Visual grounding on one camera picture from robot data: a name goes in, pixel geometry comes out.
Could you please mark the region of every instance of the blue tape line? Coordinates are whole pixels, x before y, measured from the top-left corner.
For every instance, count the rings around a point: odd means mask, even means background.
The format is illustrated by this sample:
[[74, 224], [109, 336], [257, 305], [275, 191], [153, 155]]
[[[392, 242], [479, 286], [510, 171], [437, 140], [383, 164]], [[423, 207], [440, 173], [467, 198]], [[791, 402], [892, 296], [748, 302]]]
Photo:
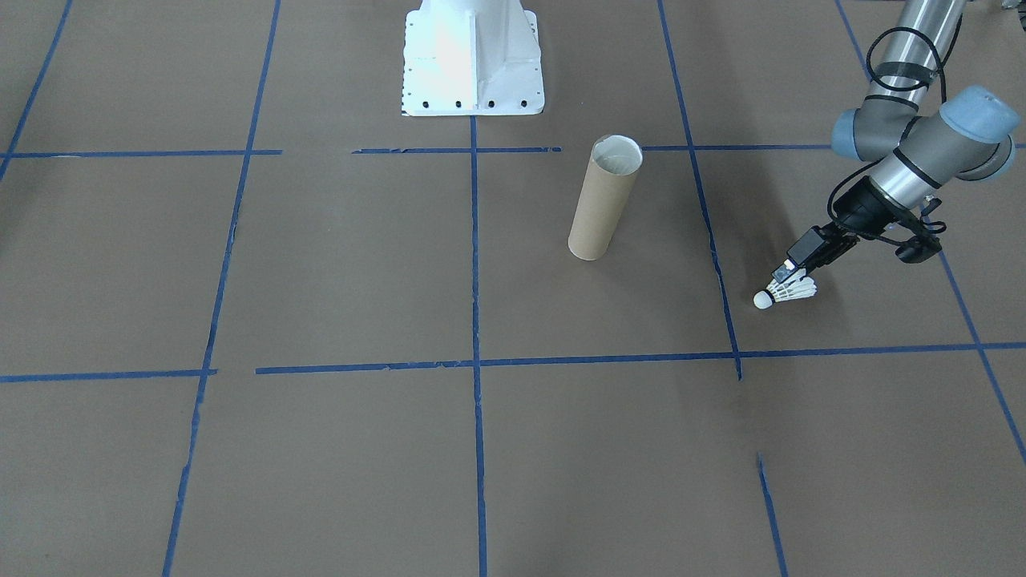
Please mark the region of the blue tape line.
[[847, 30], [847, 37], [852, 39], [852, 46], [855, 47], [855, 55], [859, 59], [859, 64], [862, 66], [862, 72], [866, 75], [866, 80], [872, 80], [873, 77], [869, 75], [869, 70], [866, 68], [866, 60], [863, 55], [862, 47], [859, 46], [859, 40], [855, 37], [855, 31], [852, 30], [852, 23], [847, 20], [847, 12], [844, 11], [844, 6], [841, 5], [840, 0], [834, 0], [834, 4], [837, 5], [837, 12], [840, 13], [840, 20], [844, 22], [844, 29]]
[[484, 419], [481, 414], [481, 311], [480, 311], [480, 244], [478, 242], [477, 204], [477, 117], [470, 117], [470, 205], [471, 245], [473, 259], [471, 267], [471, 295], [473, 296], [473, 347], [474, 347], [474, 443], [477, 454], [477, 563], [480, 577], [488, 575], [488, 534], [485, 523], [484, 504]]
[[770, 493], [770, 483], [766, 480], [765, 463], [762, 453], [757, 454], [759, 463], [759, 484], [762, 486], [762, 499], [766, 504], [766, 516], [770, 518], [770, 532], [773, 534], [773, 546], [777, 550], [777, 565], [780, 567], [780, 577], [787, 577], [787, 560], [784, 559], [784, 544], [780, 540], [780, 528], [777, 525], [777, 509], [773, 506], [773, 494]]
[[361, 148], [353, 154], [470, 154], [469, 148]]
[[695, 150], [830, 150], [830, 145], [696, 145]]
[[369, 371], [411, 371], [418, 369], [460, 369], [473, 367], [473, 360], [435, 360], [417, 362], [364, 362], [359, 364], [309, 364], [305, 367], [261, 367], [256, 375], [299, 375], [304, 373], [363, 373]]
[[687, 152], [692, 148], [687, 145], [656, 145], [656, 146], [643, 146], [641, 150], [644, 152]]
[[[1026, 342], [985, 343], [981, 345], [989, 350], [1026, 349]], [[822, 349], [779, 349], [779, 350], [742, 350], [742, 358], [780, 358], [807, 356], [838, 356], [838, 355], [872, 355], [872, 354], [914, 354], [929, 352], [972, 351], [979, 347], [974, 343], [956, 343], [942, 345], [899, 345], [890, 347], [846, 347]], [[539, 356], [482, 358], [481, 367], [525, 367], [535, 364], [597, 364], [603, 362], [662, 362], [682, 360], [723, 360], [734, 358], [731, 351], [722, 352], [684, 352], [657, 354], [620, 354], [595, 356]], [[255, 370], [256, 375], [299, 375], [306, 373], [359, 373], [369, 371], [409, 371], [424, 369], [466, 369], [473, 367], [474, 360], [427, 360], [412, 362], [366, 362], [354, 364], [307, 364], [294, 367], [262, 367]]]
[[981, 346], [986, 350], [1026, 349], [1026, 342], [983, 343]]
[[478, 154], [496, 154], [496, 153], [513, 153], [513, 154], [538, 154], [547, 152], [562, 152], [563, 148], [560, 146], [538, 146], [538, 147], [517, 147], [517, 148], [479, 148], [477, 149]]
[[228, 269], [232, 262], [232, 247], [235, 244], [235, 229], [239, 223], [239, 208], [242, 205], [242, 195], [246, 187], [246, 178], [249, 172], [249, 159], [253, 150], [253, 142], [256, 139], [256, 124], [260, 121], [260, 109], [264, 100], [264, 86], [267, 84], [267, 71], [271, 66], [271, 52], [274, 49], [274, 35], [278, 28], [278, 14], [281, 11], [281, 0], [275, 0], [274, 13], [271, 16], [271, 30], [268, 32], [267, 48], [264, 52], [264, 67], [261, 70], [260, 82], [256, 86], [256, 99], [253, 102], [252, 118], [249, 121], [249, 136], [246, 139], [246, 154], [242, 157], [242, 170], [239, 174], [239, 186], [235, 191], [235, 205], [232, 208], [232, 220], [228, 228], [228, 240], [225, 243], [225, 258], [221, 264], [221, 278], [218, 281], [218, 295], [213, 301], [213, 313], [210, 316], [210, 334], [207, 338], [206, 351], [203, 354], [203, 373], [199, 378], [199, 385], [196, 387], [196, 402], [193, 406], [192, 424], [189, 433], [189, 457], [186, 465], [182, 468], [182, 477], [179, 480], [179, 492], [174, 502], [174, 515], [171, 517], [171, 531], [167, 537], [167, 552], [164, 555], [164, 567], [161, 575], [170, 577], [171, 565], [174, 562], [174, 548], [177, 544], [179, 528], [182, 525], [182, 510], [185, 506], [186, 492], [189, 488], [189, 473], [192, 470], [193, 456], [196, 451], [196, 438], [199, 432], [200, 406], [203, 403], [203, 396], [206, 394], [206, 382], [209, 376], [210, 361], [213, 357], [213, 344], [218, 338], [218, 321], [221, 317], [221, 307], [225, 300], [225, 285], [228, 283]]
[[660, 362], [668, 360], [707, 360], [734, 358], [733, 352], [686, 352], [670, 354], [622, 354], [605, 356], [541, 356], [528, 358], [489, 358], [482, 367], [522, 367], [531, 364], [596, 364], [601, 362]]
[[830, 150], [830, 145], [695, 145], [643, 146], [645, 152], [686, 152], [688, 150]]
[[695, 172], [695, 185], [699, 195], [699, 205], [702, 207], [702, 220], [709, 232], [709, 252], [712, 255], [712, 265], [716, 269], [716, 279], [719, 281], [719, 294], [723, 300], [723, 317], [726, 320], [726, 332], [731, 337], [731, 350], [734, 351], [734, 363], [738, 371], [738, 380], [744, 378], [741, 367], [741, 355], [738, 354], [738, 337], [734, 331], [734, 319], [731, 316], [731, 304], [726, 299], [726, 284], [723, 282], [723, 270], [719, 266], [719, 256], [716, 253], [716, 235], [713, 234], [712, 220], [709, 218], [709, 206], [706, 203], [705, 187], [702, 186], [702, 172], [699, 170], [698, 155], [695, 154], [695, 140], [692, 139], [692, 125], [687, 120], [687, 107], [684, 104], [684, 92], [680, 87], [680, 75], [677, 72], [677, 59], [673, 53], [673, 42], [670, 40], [670, 28], [666, 22], [666, 7], [659, 0], [659, 17], [663, 24], [663, 39], [666, 41], [666, 52], [670, 59], [670, 71], [673, 73], [673, 84], [677, 90], [677, 104], [680, 106], [680, 119], [684, 125], [684, 138], [687, 140], [687, 152], [692, 158], [692, 170]]
[[53, 40], [50, 42], [50, 49], [46, 51], [46, 57], [43, 59], [43, 67], [39, 70], [39, 75], [36, 76], [36, 83], [32, 85], [32, 91], [29, 92], [29, 100], [25, 103], [25, 109], [22, 110], [22, 117], [17, 120], [17, 126], [14, 128], [14, 136], [10, 139], [10, 145], [7, 147], [7, 156], [0, 162], [0, 181], [3, 180], [4, 175], [7, 174], [7, 166], [10, 164], [10, 155], [14, 154], [14, 150], [17, 149], [17, 141], [22, 138], [22, 132], [25, 130], [25, 123], [29, 120], [29, 113], [32, 112], [32, 105], [36, 103], [36, 95], [39, 94], [39, 87], [43, 85], [43, 78], [46, 77], [46, 71], [50, 68], [50, 62], [53, 60], [53, 53], [57, 49], [57, 42], [61, 41], [61, 35], [64, 33], [65, 24], [68, 22], [68, 14], [71, 12], [72, 0], [68, 0], [65, 3], [64, 12], [61, 14], [61, 22], [57, 23], [57, 29], [53, 33]]
[[1016, 424], [1015, 417], [1012, 415], [1012, 410], [1009, 408], [1008, 401], [1004, 399], [1004, 393], [1001, 391], [1001, 385], [997, 382], [997, 377], [994, 375], [993, 369], [990, 367], [990, 359], [987, 357], [986, 347], [980, 341], [980, 335], [977, 333], [976, 324], [973, 322], [973, 317], [969, 313], [969, 307], [965, 305], [965, 300], [962, 298], [961, 290], [958, 287], [958, 283], [955, 281], [955, 275], [951, 271], [951, 265], [948, 263], [948, 258], [941, 251], [938, 256], [941, 258], [941, 264], [944, 266], [944, 272], [948, 275], [948, 282], [951, 284], [951, 290], [955, 294], [955, 300], [958, 301], [958, 308], [961, 309], [962, 318], [965, 319], [965, 325], [969, 328], [970, 335], [973, 336], [973, 342], [976, 343], [977, 352], [980, 354], [980, 360], [983, 362], [983, 368], [987, 372], [987, 378], [990, 379], [990, 388], [994, 391], [994, 396], [997, 397], [997, 403], [1001, 408], [1001, 413], [1004, 414], [1004, 422], [1009, 425], [1009, 430], [1012, 432], [1012, 438], [1016, 443], [1016, 447], [1019, 449], [1019, 456], [1022, 458], [1023, 464], [1026, 465], [1026, 445], [1023, 445], [1023, 437], [1019, 433], [1019, 426]]
[[562, 152], [562, 147], [536, 146], [516, 148], [361, 148], [353, 151], [353, 154], [537, 154], [547, 152]]
[[124, 379], [173, 379], [199, 377], [200, 369], [188, 371], [118, 371], [115, 373], [54, 373], [49, 375], [0, 375], [0, 383], [57, 383], [64, 381], [117, 381]]
[[908, 345], [895, 347], [852, 347], [835, 349], [791, 349], [791, 350], [751, 350], [741, 351], [745, 358], [777, 358], [786, 356], [834, 356], [849, 354], [894, 354], [914, 352], [944, 352], [976, 350], [975, 344], [954, 345]]
[[245, 150], [117, 150], [82, 152], [15, 152], [11, 158], [139, 158], [163, 156], [279, 156], [281, 149]]

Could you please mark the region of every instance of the black cable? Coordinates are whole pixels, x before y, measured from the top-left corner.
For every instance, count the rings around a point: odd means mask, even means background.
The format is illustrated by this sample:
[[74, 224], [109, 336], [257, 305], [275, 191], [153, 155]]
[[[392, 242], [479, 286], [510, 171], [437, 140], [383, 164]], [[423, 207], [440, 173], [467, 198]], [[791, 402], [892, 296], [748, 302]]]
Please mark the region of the black cable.
[[948, 53], [944, 54], [941, 68], [948, 66], [948, 59], [951, 57], [951, 52], [955, 51], [955, 42], [958, 41], [958, 33], [961, 32], [961, 16], [958, 16], [958, 24], [955, 25], [955, 33], [951, 35], [951, 43], [948, 44]]
[[856, 171], [852, 172], [851, 175], [849, 175], [843, 181], [837, 183], [837, 186], [835, 186], [834, 189], [832, 191], [830, 191], [830, 196], [827, 197], [827, 216], [830, 217], [830, 222], [832, 222], [834, 224], [834, 226], [836, 226], [837, 228], [839, 228], [839, 229], [841, 229], [843, 231], [851, 232], [853, 234], [859, 235], [859, 236], [861, 236], [863, 238], [866, 238], [866, 239], [869, 239], [869, 240], [882, 240], [883, 242], [886, 242], [887, 244], [894, 244], [895, 246], [903, 246], [903, 244], [901, 242], [898, 242], [897, 240], [892, 240], [892, 239], [886, 238], [884, 236], [879, 236], [879, 235], [876, 235], [876, 234], [872, 234], [872, 233], [869, 233], [869, 232], [866, 232], [866, 231], [859, 230], [857, 228], [847, 226], [846, 224], [840, 222], [840, 217], [838, 217], [837, 214], [834, 213], [834, 209], [833, 209], [834, 199], [837, 197], [837, 193], [840, 191], [840, 189], [843, 188], [844, 185], [846, 185], [847, 183], [850, 183], [853, 180], [855, 180], [855, 178], [858, 177], [859, 175], [861, 175], [861, 174], [865, 172], [866, 170], [872, 168], [873, 166], [876, 166], [877, 164], [879, 164], [880, 160], [877, 160], [875, 162], [870, 162], [869, 164], [866, 164], [862, 168], [859, 168], [858, 170], [856, 170]]
[[941, 79], [941, 103], [948, 102], [948, 81], [947, 81], [947, 76], [945, 76], [944, 74], [944, 66], [948, 64], [948, 59], [951, 57], [951, 52], [954, 51], [955, 41], [958, 40], [958, 32], [961, 30], [961, 22], [962, 22], [961, 17], [959, 17], [958, 24], [955, 25], [955, 32], [951, 37], [951, 44], [948, 46], [948, 51], [943, 59], [941, 57], [940, 50], [937, 49], [937, 44], [935, 44], [934, 41], [929, 36], [926, 36], [922, 32], [914, 28], [899, 26], [892, 28], [887, 31], [884, 31], [883, 34], [880, 34], [879, 36], [876, 37], [876, 40], [873, 40], [873, 43], [869, 45], [869, 49], [866, 50], [866, 69], [869, 72], [869, 77], [873, 80], [873, 82], [876, 82], [880, 86], [883, 86], [884, 88], [893, 90], [895, 92], [911, 92], [913, 90], [918, 90], [919, 88], [925, 88], [930, 86], [930, 82], [925, 82], [922, 80], [916, 82], [911, 86], [906, 86], [906, 87], [894, 86], [892, 84], [887, 84], [886, 82], [884, 82], [883, 78], [881, 78], [873, 69], [873, 50], [876, 49], [876, 46], [879, 45], [879, 43], [884, 38], [891, 36], [892, 34], [898, 32], [906, 32], [908, 34], [911, 34], [912, 36], [915, 36], [919, 40], [925, 42], [926, 47], [930, 48], [930, 53], [931, 55], [934, 56], [934, 62], [937, 63], [936, 74]]
[[[830, 217], [830, 222], [832, 222], [834, 224], [834, 226], [836, 226], [837, 228], [839, 228], [839, 229], [841, 229], [843, 231], [846, 231], [846, 232], [850, 232], [852, 234], [861, 236], [862, 238], [865, 238], [867, 240], [880, 240], [882, 242], [886, 242], [887, 244], [892, 244], [894, 246], [905, 247], [905, 246], [909, 245], [909, 241], [908, 240], [906, 240], [906, 241], [895, 240], [893, 238], [887, 238], [886, 236], [881, 236], [881, 235], [878, 235], [878, 234], [873, 234], [871, 232], [867, 232], [867, 231], [864, 231], [864, 230], [859, 230], [859, 229], [857, 229], [855, 227], [849, 226], [849, 225], [846, 225], [846, 224], [844, 224], [844, 223], [842, 223], [840, 221], [840, 217], [838, 217], [837, 213], [835, 213], [834, 209], [833, 209], [834, 199], [837, 197], [837, 193], [840, 192], [840, 189], [843, 188], [844, 185], [846, 185], [847, 183], [852, 182], [859, 175], [861, 175], [861, 174], [865, 172], [866, 170], [872, 168], [873, 166], [876, 166], [877, 164], [879, 164], [882, 160], [883, 159], [881, 158], [880, 160], [877, 160], [875, 162], [870, 162], [869, 164], [866, 164], [862, 168], [859, 168], [858, 170], [856, 170], [856, 171], [852, 172], [851, 175], [849, 175], [846, 178], [844, 178], [843, 181], [837, 183], [837, 186], [835, 186], [834, 189], [832, 191], [830, 191], [830, 196], [827, 197], [827, 217]], [[919, 215], [919, 219], [918, 220], [919, 220], [919, 224], [922, 226], [922, 228], [924, 228], [926, 230], [926, 232], [929, 232], [929, 233], [931, 233], [933, 235], [938, 235], [938, 234], [941, 234], [942, 232], [948, 230], [948, 225], [945, 224], [944, 221], [928, 222], [925, 220], [925, 217], [926, 217], [926, 214], [923, 211], [923, 213], [921, 213]]]

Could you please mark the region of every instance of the blue joint cap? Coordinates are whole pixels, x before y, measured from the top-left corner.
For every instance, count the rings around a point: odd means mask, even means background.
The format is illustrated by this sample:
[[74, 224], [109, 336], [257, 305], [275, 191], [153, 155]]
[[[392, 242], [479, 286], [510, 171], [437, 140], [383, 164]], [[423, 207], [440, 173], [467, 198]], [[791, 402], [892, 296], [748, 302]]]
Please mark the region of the blue joint cap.
[[830, 134], [830, 148], [839, 156], [862, 160], [855, 149], [855, 113], [854, 108], [840, 113]]
[[993, 175], [991, 175], [991, 176], [989, 176], [989, 177], [985, 177], [985, 178], [983, 178], [983, 179], [980, 179], [980, 182], [981, 182], [981, 183], [985, 183], [985, 182], [987, 182], [987, 181], [992, 181], [992, 180], [996, 179], [997, 177], [1000, 177], [1000, 176], [1001, 176], [1001, 175], [1003, 175], [1004, 172], [1008, 172], [1008, 171], [1009, 171], [1009, 168], [1011, 168], [1011, 167], [1012, 167], [1012, 163], [1013, 163], [1013, 162], [1015, 161], [1015, 159], [1016, 159], [1016, 141], [1015, 141], [1015, 140], [1013, 140], [1013, 139], [1012, 139], [1012, 137], [1008, 137], [1008, 139], [1009, 139], [1010, 141], [1012, 141], [1012, 152], [1011, 152], [1011, 153], [1009, 153], [1009, 158], [1008, 158], [1008, 160], [1005, 160], [1005, 161], [1004, 161], [1004, 164], [1001, 164], [1001, 167], [1000, 167], [1000, 168], [998, 168], [996, 172], [994, 172]]
[[944, 103], [941, 118], [959, 134], [984, 144], [1000, 144], [1022, 121], [1012, 107], [980, 85]]

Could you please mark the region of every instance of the shuttlecock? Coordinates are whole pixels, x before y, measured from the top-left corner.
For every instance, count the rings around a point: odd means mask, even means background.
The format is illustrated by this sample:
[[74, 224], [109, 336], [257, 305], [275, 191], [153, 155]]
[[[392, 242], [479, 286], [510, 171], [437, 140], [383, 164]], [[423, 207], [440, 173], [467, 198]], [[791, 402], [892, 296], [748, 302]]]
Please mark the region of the shuttlecock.
[[760, 309], [767, 309], [774, 303], [781, 301], [793, 301], [795, 299], [807, 299], [816, 294], [816, 281], [813, 277], [805, 276], [805, 269], [798, 269], [784, 282], [773, 280], [766, 285], [765, 291], [755, 294], [752, 301]]

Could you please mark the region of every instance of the tube opening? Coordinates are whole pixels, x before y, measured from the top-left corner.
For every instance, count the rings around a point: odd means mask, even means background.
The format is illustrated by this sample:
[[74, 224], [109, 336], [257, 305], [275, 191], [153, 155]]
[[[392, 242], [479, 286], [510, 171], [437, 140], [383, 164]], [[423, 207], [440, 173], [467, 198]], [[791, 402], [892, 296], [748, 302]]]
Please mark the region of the tube opening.
[[631, 139], [614, 134], [595, 143], [591, 157], [603, 170], [626, 177], [641, 167], [641, 147]]

